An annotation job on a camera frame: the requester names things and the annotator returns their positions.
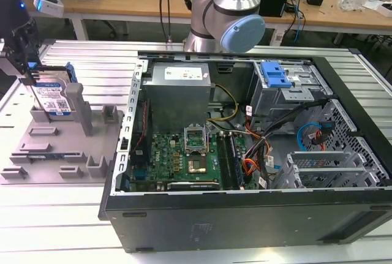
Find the robotic arm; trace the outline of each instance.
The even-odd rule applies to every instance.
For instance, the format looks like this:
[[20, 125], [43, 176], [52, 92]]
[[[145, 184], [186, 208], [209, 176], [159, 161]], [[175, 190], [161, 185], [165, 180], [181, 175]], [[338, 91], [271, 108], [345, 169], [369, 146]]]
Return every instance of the robotic arm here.
[[191, 29], [185, 50], [244, 53], [262, 39], [260, 0], [193, 0]]
[[[57, 3], [58, 0], [45, 0]], [[40, 63], [36, 22], [26, 10], [23, 0], [0, 0], [0, 38], [4, 48], [0, 52], [0, 68], [7, 75], [22, 75], [26, 85], [34, 81], [29, 73], [28, 62]]]

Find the green motherboard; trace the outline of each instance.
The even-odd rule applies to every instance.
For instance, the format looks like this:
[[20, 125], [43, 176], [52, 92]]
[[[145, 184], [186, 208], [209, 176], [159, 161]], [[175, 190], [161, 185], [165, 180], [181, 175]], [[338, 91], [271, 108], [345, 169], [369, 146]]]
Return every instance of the green motherboard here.
[[[131, 169], [131, 191], [151, 191], [159, 189], [159, 184], [179, 181], [214, 182], [219, 184], [221, 190], [239, 189], [240, 186], [254, 189], [252, 178], [246, 184], [243, 181], [241, 157], [247, 150], [245, 144], [242, 135], [235, 135], [232, 138], [209, 134], [208, 139], [204, 141], [197, 133], [191, 133], [185, 141], [184, 133], [154, 134], [149, 163], [146, 167]], [[187, 153], [185, 145], [206, 147], [202, 154], [197, 151]]]

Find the slotted aluminum surface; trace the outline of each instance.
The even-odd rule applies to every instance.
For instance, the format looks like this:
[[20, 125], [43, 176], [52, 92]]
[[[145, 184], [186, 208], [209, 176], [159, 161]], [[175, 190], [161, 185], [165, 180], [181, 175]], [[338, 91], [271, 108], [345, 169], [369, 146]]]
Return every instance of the slotted aluminum surface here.
[[[168, 49], [181, 51], [180, 44]], [[85, 86], [86, 100], [93, 107], [111, 102], [123, 106], [137, 50], [166, 50], [162, 43], [57, 41], [43, 54], [45, 64], [70, 61]], [[392, 140], [390, 87], [381, 78], [364, 83], [361, 77], [377, 76], [374, 68], [348, 50], [292, 47], [258, 47], [264, 55], [326, 56], [346, 81], [354, 96]], [[0, 164], [8, 161], [31, 120], [32, 98], [15, 83], [0, 101]], [[97, 219], [103, 187], [0, 186], [0, 240], [4, 263], [391, 263], [392, 221], [363, 239], [341, 246], [267, 247], [219, 251], [126, 254], [108, 222]]]

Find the floor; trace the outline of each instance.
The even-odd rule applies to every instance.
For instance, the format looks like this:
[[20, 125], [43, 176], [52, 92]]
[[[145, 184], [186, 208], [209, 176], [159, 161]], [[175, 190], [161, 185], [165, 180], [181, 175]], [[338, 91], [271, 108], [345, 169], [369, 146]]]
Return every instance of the floor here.
[[[88, 30], [90, 40], [129, 40], [138, 42], [163, 42], [164, 37], [162, 35], [161, 26], [158, 23], [142, 23], [132, 22], [129, 23], [128, 35], [123, 35], [124, 23], [113, 21], [111, 22], [116, 29], [116, 39], [110, 38], [110, 28], [99, 20], [87, 20], [86, 27]], [[37, 25], [39, 28], [39, 34], [42, 39], [74, 39], [74, 32], [71, 25], [67, 25], [62, 19], [55, 18], [37, 18]], [[172, 39], [173, 42], [183, 41], [189, 32], [189, 25], [172, 24]], [[266, 33], [260, 42], [260, 45], [268, 45], [272, 36], [273, 30], [267, 29]], [[333, 43], [335, 33], [326, 32], [302, 32], [297, 43], [294, 43], [294, 31], [290, 31], [283, 39], [282, 45], [286, 46], [297, 46], [297, 47], [327, 47], [336, 48]], [[392, 47], [388, 47], [386, 44], [379, 47], [378, 44], [374, 44], [376, 41], [370, 40], [364, 42], [366, 35], [346, 35], [339, 47], [345, 48], [357, 48], [365, 57], [376, 67], [382, 75], [386, 75], [387, 72], [392, 68]], [[386, 75], [388, 81], [392, 81], [392, 72]], [[13, 82], [13, 77], [8, 77], [0, 71], [0, 98], [6, 93], [8, 87]]]

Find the desk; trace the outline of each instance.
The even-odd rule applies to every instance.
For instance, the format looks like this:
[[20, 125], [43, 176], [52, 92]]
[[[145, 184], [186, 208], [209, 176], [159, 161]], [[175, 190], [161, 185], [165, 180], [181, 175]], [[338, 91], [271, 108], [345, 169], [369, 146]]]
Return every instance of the desk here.
[[[181, 51], [182, 45], [58, 40], [43, 47], [40, 57], [48, 65], [70, 61], [79, 82], [83, 83], [84, 99], [93, 109], [102, 108], [102, 104], [116, 104], [119, 110], [125, 110], [134, 71], [132, 63], [138, 51], [143, 50]], [[255, 47], [251, 53], [326, 57], [392, 142], [392, 87], [362, 56], [353, 55], [347, 49], [300, 47]], [[0, 101], [2, 167], [9, 162], [9, 154], [31, 120], [31, 105], [30, 93], [18, 81]], [[1, 263], [373, 264], [392, 261], [392, 221], [346, 245], [126, 254], [110, 223], [97, 218], [102, 192], [102, 185], [0, 186]]]
[[[77, 39], [88, 40], [83, 20], [118, 20], [159, 22], [159, 0], [62, 0], [64, 18], [72, 20]], [[301, 0], [300, 9], [306, 16], [307, 31], [343, 32], [357, 34], [392, 35], [392, 20], [376, 11], [344, 12], [337, 6], [338, 0], [324, 0], [318, 6], [309, 6]], [[31, 2], [29, 10], [34, 10]], [[163, 1], [164, 22], [167, 22], [167, 2]], [[183, 0], [170, 0], [171, 22], [190, 24], [190, 11]], [[33, 16], [41, 13], [31, 11]], [[266, 27], [274, 29], [271, 45], [280, 45], [284, 31], [293, 21], [285, 13], [282, 18], [265, 17]]]

